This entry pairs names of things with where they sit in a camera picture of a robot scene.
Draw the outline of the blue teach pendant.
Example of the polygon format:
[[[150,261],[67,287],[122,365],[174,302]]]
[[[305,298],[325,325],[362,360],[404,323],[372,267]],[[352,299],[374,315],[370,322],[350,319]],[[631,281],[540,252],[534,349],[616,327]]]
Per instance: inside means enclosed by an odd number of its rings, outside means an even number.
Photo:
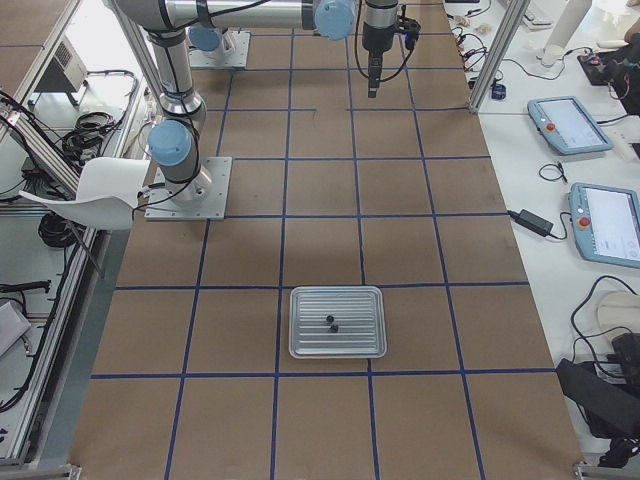
[[[613,149],[612,141],[576,97],[529,100],[527,112],[538,133],[561,155]]]
[[[639,268],[639,199],[633,190],[574,183],[568,201],[585,260]]]

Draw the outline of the black bag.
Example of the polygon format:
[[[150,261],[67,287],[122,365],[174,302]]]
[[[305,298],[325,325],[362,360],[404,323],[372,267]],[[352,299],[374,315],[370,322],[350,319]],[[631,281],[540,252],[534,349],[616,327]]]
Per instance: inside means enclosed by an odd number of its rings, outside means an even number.
[[[639,399],[562,359],[556,367],[563,394],[613,426],[620,437],[639,438]]]

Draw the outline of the aluminium frame post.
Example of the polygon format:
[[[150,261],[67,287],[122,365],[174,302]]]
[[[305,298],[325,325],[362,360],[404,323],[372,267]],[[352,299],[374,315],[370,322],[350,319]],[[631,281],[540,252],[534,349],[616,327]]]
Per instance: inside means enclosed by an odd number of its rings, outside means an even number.
[[[468,108],[471,113],[477,114],[480,111],[481,105],[494,82],[498,67],[515,37],[527,6],[528,2],[524,0],[508,2],[483,67],[471,90],[468,102]]]

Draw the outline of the black power adapter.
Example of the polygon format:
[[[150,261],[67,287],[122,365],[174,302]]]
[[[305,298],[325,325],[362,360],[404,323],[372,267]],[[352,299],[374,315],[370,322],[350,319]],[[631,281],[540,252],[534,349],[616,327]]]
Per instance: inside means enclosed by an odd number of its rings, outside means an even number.
[[[553,224],[529,210],[521,209],[518,212],[509,210],[508,215],[516,224],[526,228],[533,233],[536,233],[541,237],[547,237],[551,235]]]

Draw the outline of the white plastic chair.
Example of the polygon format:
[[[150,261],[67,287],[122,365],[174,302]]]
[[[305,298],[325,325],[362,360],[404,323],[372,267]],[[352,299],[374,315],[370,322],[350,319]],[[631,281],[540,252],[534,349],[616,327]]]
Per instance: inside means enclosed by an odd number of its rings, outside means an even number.
[[[46,199],[23,190],[19,195],[64,218],[103,278],[104,271],[72,223],[95,230],[130,230],[149,165],[150,161],[143,159],[98,157],[83,167],[74,200]]]

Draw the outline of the grey control box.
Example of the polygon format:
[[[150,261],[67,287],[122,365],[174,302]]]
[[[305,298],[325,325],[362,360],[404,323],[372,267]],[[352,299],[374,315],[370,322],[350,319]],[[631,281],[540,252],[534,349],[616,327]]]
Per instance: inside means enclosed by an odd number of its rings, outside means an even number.
[[[87,75],[84,61],[63,34],[34,92],[75,94],[86,84]]]

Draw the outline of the ribbed silver metal tray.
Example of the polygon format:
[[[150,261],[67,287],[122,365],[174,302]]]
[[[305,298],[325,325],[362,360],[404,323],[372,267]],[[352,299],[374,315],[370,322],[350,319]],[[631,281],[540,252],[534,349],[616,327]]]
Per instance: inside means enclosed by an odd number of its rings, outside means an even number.
[[[325,321],[334,316],[333,323]],[[339,331],[329,331],[337,324]],[[378,359],[387,353],[383,295],[375,286],[300,286],[289,303],[289,353],[296,359]]]

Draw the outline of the white lamp stand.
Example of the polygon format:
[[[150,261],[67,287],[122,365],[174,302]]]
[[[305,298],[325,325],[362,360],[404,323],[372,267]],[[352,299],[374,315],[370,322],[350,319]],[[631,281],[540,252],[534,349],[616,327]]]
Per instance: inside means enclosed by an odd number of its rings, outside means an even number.
[[[559,19],[555,22],[555,26],[546,44],[538,54],[539,60],[542,56],[542,50],[550,44],[562,47],[565,52],[565,47],[580,26],[582,20],[591,8],[592,3],[592,0],[569,0],[566,3]]]

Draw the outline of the white paper cup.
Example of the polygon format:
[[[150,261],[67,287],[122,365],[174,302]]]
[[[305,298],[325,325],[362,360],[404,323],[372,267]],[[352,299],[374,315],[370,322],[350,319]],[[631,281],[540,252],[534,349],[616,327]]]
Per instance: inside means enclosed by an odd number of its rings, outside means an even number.
[[[556,62],[558,62],[562,58],[563,55],[564,55],[564,50],[562,47],[558,45],[550,44],[542,50],[540,63],[545,68],[551,68]]]

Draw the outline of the lower blue teach pendant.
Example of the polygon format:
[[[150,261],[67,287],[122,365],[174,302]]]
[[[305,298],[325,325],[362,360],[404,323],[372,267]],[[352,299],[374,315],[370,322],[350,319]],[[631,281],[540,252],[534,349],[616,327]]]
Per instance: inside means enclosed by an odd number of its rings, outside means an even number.
[[[585,260],[639,268],[639,199],[633,190],[574,183],[568,201]]]

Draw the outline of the upper blue teach pendant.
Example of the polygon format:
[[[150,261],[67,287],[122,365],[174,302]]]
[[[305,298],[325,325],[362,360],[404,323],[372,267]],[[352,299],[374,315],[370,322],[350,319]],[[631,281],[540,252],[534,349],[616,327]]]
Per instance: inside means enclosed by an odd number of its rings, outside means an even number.
[[[576,97],[529,100],[527,112],[538,133],[561,155],[613,149],[612,141]]]

